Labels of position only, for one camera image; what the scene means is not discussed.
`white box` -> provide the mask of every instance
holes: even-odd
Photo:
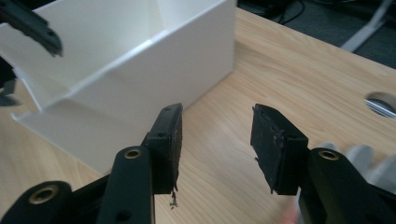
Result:
[[[36,12],[61,38],[51,57],[7,24],[0,54],[37,113],[14,116],[104,173],[141,143],[160,109],[185,107],[233,69],[234,0],[64,0]]]

